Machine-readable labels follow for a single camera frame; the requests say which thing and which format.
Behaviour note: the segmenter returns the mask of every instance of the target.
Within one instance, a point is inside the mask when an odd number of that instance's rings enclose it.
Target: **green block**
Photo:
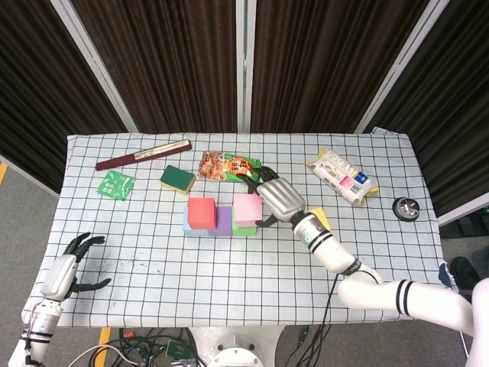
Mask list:
[[[232,211],[232,235],[256,235],[257,227],[238,227],[235,222],[235,211]]]
[[[126,200],[136,179],[134,177],[109,171],[99,186],[101,195],[110,196],[116,200]]]
[[[180,193],[189,193],[195,180],[195,174],[167,165],[161,175],[160,184]]]

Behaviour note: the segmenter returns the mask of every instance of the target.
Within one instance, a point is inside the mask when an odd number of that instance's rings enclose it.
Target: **black fingers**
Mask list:
[[[253,180],[246,174],[237,174],[236,177],[241,178],[243,182],[248,185],[248,193],[256,193],[257,187],[261,185],[261,183]]]
[[[269,167],[252,168],[251,170],[260,176],[264,182],[278,178],[278,174]]]
[[[100,283],[95,283],[95,284],[86,284],[86,283],[76,284],[75,283],[72,286],[71,291],[75,292],[75,293],[86,292],[86,291],[97,291],[98,289],[104,288],[104,286],[106,286],[108,283],[110,283],[111,280],[112,280],[111,278],[107,278],[107,279],[104,279],[103,281],[101,281]]]
[[[78,249],[79,244],[82,243],[82,241],[84,239],[86,239],[89,235],[90,235],[90,232],[85,232],[82,235],[79,235],[78,237],[76,237],[75,239],[72,239],[70,244],[64,250],[63,255],[73,254]]]
[[[91,245],[93,245],[94,243],[101,244],[104,242],[105,237],[102,235],[87,239],[80,247],[76,249],[75,252],[72,252],[74,255],[76,255],[76,262],[80,262],[82,260],[83,256],[85,256]]]
[[[272,214],[271,216],[269,216],[267,218],[267,220],[264,220],[264,221],[263,220],[257,220],[255,224],[258,227],[270,227],[277,222],[278,222],[278,219]]]

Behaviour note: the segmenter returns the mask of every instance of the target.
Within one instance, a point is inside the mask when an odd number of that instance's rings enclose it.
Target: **grid tablecloth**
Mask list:
[[[188,138],[191,151],[115,168],[136,177],[126,201],[97,193],[106,171],[98,161]],[[332,148],[368,176],[380,195],[352,205],[309,171],[319,149]],[[223,326],[320,323],[335,275],[293,239],[280,223],[247,238],[190,238],[182,230],[188,196],[162,188],[159,178],[172,164],[197,172],[203,151],[228,151],[259,158],[304,195],[322,206],[332,233],[385,281],[413,279],[439,284],[443,263],[439,228],[418,162],[406,135],[339,134],[110,134],[68,137],[66,173],[53,228],[23,318],[57,255],[77,235],[104,235],[80,263],[80,282],[112,282],[63,302],[61,326]],[[212,196],[231,206],[242,183],[199,178],[190,196]],[[401,222],[394,198],[418,201],[415,222]],[[269,212],[264,208],[264,215]],[[330,323],[397,320],[395,312],[349,310],[334,292]]]

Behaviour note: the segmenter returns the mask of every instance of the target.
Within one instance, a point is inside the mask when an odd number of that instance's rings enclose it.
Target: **dark curtain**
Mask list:
[[[252,132],[353,132],[424,0],[258,0]]]
[[[141,132],[235,132],[234,0],[72,0]]]
[[[488,36],[489,2],[452,0],[369,125],[409,135],[437,216],[489,191]]]
[[[59,192],[66,136],[125,132],[48,0],[3,1],[0,154]]]

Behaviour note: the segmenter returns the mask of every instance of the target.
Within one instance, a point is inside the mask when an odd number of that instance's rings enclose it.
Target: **light blue block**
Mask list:
[[[205,229],[191,229],[187,219],[188,208],[183,210],[183,231],[188,237],[209,237],[209,232]]]

